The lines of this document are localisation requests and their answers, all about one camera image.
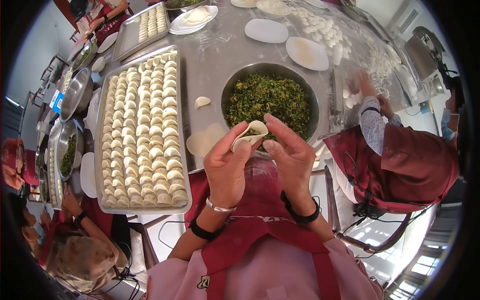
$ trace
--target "white plate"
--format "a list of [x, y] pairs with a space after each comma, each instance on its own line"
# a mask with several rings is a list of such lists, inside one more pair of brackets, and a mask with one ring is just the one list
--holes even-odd
[[323, 3], [322, 1], [320, 0], [305, 0], [305, 2], [307, 2], [308, 4], [311, 4], [315, 7], [318, 7], [318, 8], [327, 8], [327, 6], [325, 5], [325, 3]]
[[200, 27], [196, 27], [195, 29], [190, 30], [190, 31], [172, 31], [171, 29], [169, 31], [170, 31], [171, 34], [180, 36], [180, 35], [187, 35], [187, 34], [190, 34], [190, 33], [194, 33], [195, 31], [199, 31], [200, 29], [204, 28], [205, 26], [206, 26], [206, 24], [203, 24]]
[[80, 165], [80, 186], [82, 191], [90, 198], [96, 198], [94, 161], [95, 154], [88, 152], [82, 157], [82, 164]]
[[300, 66], [314, 71], [328, 69], [328, 56], [319, 44], [302, 37], [289, 37], [286, 46], [288, 56]]
[[254, 8], [256, 7], [257, 0], [230, 0], [233, 6], [242, 8]]
[[288, 5], [278, 0], [262, 0], [258, 1], [256, 7], [261, 10], [265, 15], [274, 18], [283, 17], [289, 15], [292, 11]]
[[98, 47], [97, 53], [103, 53], [108, 48], [110, 48], [115, 41], [117, 40], [117, 36], [119, 35], [118, 32], [112, 33], [111, 35], [107, 36], [107, 38], [103, 41], [103, 43]]
[[208, 8], [210, 9], [211, 15], [205, 21], [203, 21], [201, 23], [198, 23], [194, 26], [184, 26], [183, 22], [185, 21], [185, 14], [191, 13], [193, 11], [193, 10], [191, 10], [191, 11], [188, 11], [188, 12], [184, 12], [181, 15], [179, 15], [178, 17], [176, 17], [175, 20], [173, 20], [173, 22], [170, 26], [170, 29], [172, 31], [181, 32], [181, 31], [188, 31], [188, 30], [191, 30], [191, 29], [196, 28], [198, 26], [202, 26], [204, 24], [207, 24], [208, 22], [213, 20], [213, 18], [215, 18], [216, 15], [218, 14], [218, 7], [216, 7], [215, 5], [209, 5]]
[[245, 26], [245, 34], [257, 41], [278, 44], [288, 39], [287, 27], [267, 19], [253, 19]]

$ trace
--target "left hand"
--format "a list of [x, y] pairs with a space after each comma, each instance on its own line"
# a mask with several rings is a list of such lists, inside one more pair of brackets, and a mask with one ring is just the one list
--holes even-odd
[[210, 201], [215, 206], [233, 208], [243, 196], [245, 163], [262, 141], [253, 146], [243, 142], [235, 153], [230, 151], [230, 146], [247, 127], [245, 121], [234, 126], [204, 158], [204, 169], [210, 185]]
[[89, 34], [93, 33], [95, 29], [97, 29], [103, 23], [104, 20], [105, 19], [103, 17], [93, 20], [93, 22], [90, 24], [90, 30], [85, 32], [85, 34], [88, 36]]

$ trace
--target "metal baking tray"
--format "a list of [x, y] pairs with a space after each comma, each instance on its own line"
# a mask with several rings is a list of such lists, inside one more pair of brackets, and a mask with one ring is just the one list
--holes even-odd
[[[128, 68], [135, 67], [138, 68], [140, 64], [146, 62], [147, 59], [153, 58], [157, 55], [174, 51], [176, 50], [177, 53], [177, 122], [178, 122], [178, 129], [179, 129], [179, 142], [180, 142], [180, 158], [181, 164], [183, 166], [183, 177], [185, 180], [185, 188], [187, 191], [188, 202], [185, 206], [182, 207], [116, 207], [116, 208], [104, 208], [101, 205], [101, 200], [104, 194], [104, 186], [103, 186], [103, 175], [102, 175], [102, 160], [103, 160], [103, 150], [102, 150], [102, 131], [103, 131], [103, 120], [105, 118], [105, 102], [107, 100], [108, 94], [108, 85], [110, 79], [115, 76], [119, 75], [121, 72], [126, 72]], [[182, 98], [181, 98], [181, 64], [180, 64], [180, 49], [177, 45], [167, 46], [149, 54], [146, 54], [142, 57], [139, 57], [135, 60], [132, 60], [125, 65], [117, 68], [110, 72], [106, 77], [105, 81], [103, 82], [102, 86], [102, 93], [100, 95], [100, 103], [98, 108], [98, 115], [97, 115], [97, 124], [96, 132], [95, 132], [95, 181], [96, 181], [96, 193], [98, 199], [98, 205], [102, 209], [103, 212], [107, 214], [131, 214], [131, 215], [175, 215], [175, 214], [184, 214], [186, 213], [190, 207], [192, 206], [192, 191], [190, 190], [190, 181], [188, 179], [188, 170], [187, 170], [187, 150], [185, 146], [185, 137], [183, 135], [183, 115], [182, 115]]]
[[[52, 130], [50, 131], [50, 136], [48, 138], [48, 147], [47, 147], [47, 151], [48, 151], [48, 161], [47, 161], [47, 178], [48, 178], [48, 190], [50, 191], [50, 204], [52, 204], [52, 207], [53, 209], [57, 209], [57, 210], [61, 210], [61, 201], [62, 201], [62, 198], [60, 195], [62, 195], [60, 193], [60, 189], [59, 189], [59, 184], [61, 184], [61, 179], [60, 179], [60, 174], [58, 173], [58, 168], [57, 168], [57, 160], [55, 159], [56, 157], [56, 153], [57, 153], [57, 144], [58, 144], [58, 138], [60, 136], [60, 131], [61, 131], [61, 123], [58, 122], [57, 124], [55, 124], [52, 128]], [[53, 149], [53, 157], [50, 157], [50, 149]], [[50, 179], [50, 172], [52, 171], [50, 169], [50, 160], [53, 159], [53, 173], [54, 173], [54, 177], [55, 177], [55, 182], [54, 185], [55, 185], [55, 189], [52, 191], [52, 188], [51, 188], [51, 185], [52, 185], [52, 182], [51, 182], [51, 179]], [[51, 200], [51, 195], [55, 195], [55, 197], [57, 197], [57, 205], [54, 206], [53, 203], [52, 203], [52, 200]]]
[[156, 36], [149, 37], [142, 43], [138, 42], [138, 33], [140, 31], [140, 22], [135, 22], [137, 17], [140, 17], [144, 13], [148, 13], [149, 10], [156, 9], [158, 5], [163, 5], [163, 2], [159, 2], [155, 5], [144, 9], [143, 11], [131, 16], [125, 20], [120, 26], [117, 42], [113, 48], [113, 61], [123, 60], [133, 53], [147, 47], [148, 45], [158, 41], [165, 37], [170, 29], [170, 20], [168, 19], [167, 11], [164, 8], [165, 21], [167, 22], [167, 29], [164, 32], [158, 33]]

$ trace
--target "stainless steel bowl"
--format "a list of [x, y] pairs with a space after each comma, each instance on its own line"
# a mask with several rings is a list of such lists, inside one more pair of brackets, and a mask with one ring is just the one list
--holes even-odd
[[[65, 152], [67, 152], [68, 148], [68, 140], [71, 136], [77, 136], [77, 145], [75, 147], [75, 159], [73, 160], [72, 167], [70, 168], [70, 172], [68, 174], [62, 174], [61, 164], [63, 160], [63, 156]], [[80, 162], [82, 161], [82, 155], [84, 153], [84, 135], [80, 130], [78, 130], [77, 125], [75, 124], [74, 120], [70, 120], [66, 122], [60, 132], [59, 140], [57, 143], [57, 168], [60, 174], [60, 178], [63, 181], [66, 181], [70, 178], [72, 171], [80, 167]]]
[[[84, 53], [86, 51], [88, 51], [90, 49], [90, 53], [88, 54], [88, 56], [82, 61], [82, 56], [84, 55]], [[80, 51], [78, 54], [77, 54], [77, 57], [75, 58], [75, 60], [73, 61], [73, 64], [72, 64], [72, 70], [73, 70], [73, 73], [75, 74], [75, 72], [77, 72], [78, 70], [81, 70], [83, 68], [86, 68], [88, 67], [92, 62], [93, 62], [93, 59], [95, 58], [96, 56], [96, 51], [98, 50], [98, 46], [96, 44], [96, 40], [93, 40], [93, 41], [90, 41], [88, 43], [85, 44], [84, 48], [82, 49], [82, 51]]]
[[81, 114], [88, 108], [92, 98], [93, 81], [90, 69], [81, 69], [72, 78], [60, 107], [60, 121], [65, 123], [74, 114]]
[[[227, 114], [227, 107], [230, 103], [230, 97], [235, 89], [235, 84], [238, 80], [246, 80], [247, 76], [252, 73], [258, 73], [260, 75], [266, 75], [271, 78], [277, 78], [279, 76], [287, 79], [291, 79], [298, 83], [302, 90], [308, 95], [308, 101], [310, 106], [310, 121], [307, 125], [307, 143], [312, 145], [316, 140], [316, 131], [318, 128], [318, 121], [319, 121], [319, 105], [318, 99], [315, 95], [315, 92], [307, 83], [305, 78], [301, 76], [295, 70], [286, 67], [284, 65], [276, 64], [276, 63], [269, 63], [269, 62], [261, 62], [248, 65], [246, 67], [241, 68], [235, 74], [233, 74], [230, 79], [228, 80], [227, 84], [225, 85], [222, 93], [222, 114], [223, 118], [226, 121], [226, 114]], [[266, 152], [256, 151], [256, 154], [261, 157], [271, 158]]]
[[173, 7], [177, 2], [183, 2], [182, 0], [167, 0], [165, 1], [165, 10], [168, 11], [168, 15], [170, 19], [174, 19], [177, 16], [181, 15], [184, 12], [191, 11], [194, 8], [197, 8], [202, 5], [210, 5], [212, 4], [213, 0], [203, 0], [197, 4], [185, 6], [182, 8]]

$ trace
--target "fingernail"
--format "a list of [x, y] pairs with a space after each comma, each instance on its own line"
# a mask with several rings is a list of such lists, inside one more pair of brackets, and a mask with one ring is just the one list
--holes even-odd
[[271, 140], [266, 140], [266, 141], [264, 142], [264, 148], [265, 148], [265, 150], [267, 150], [267, 151], [272, 150], [274, 146], [275, 146], [275, 144], [274, 144], [273, 141], [271, 141]]

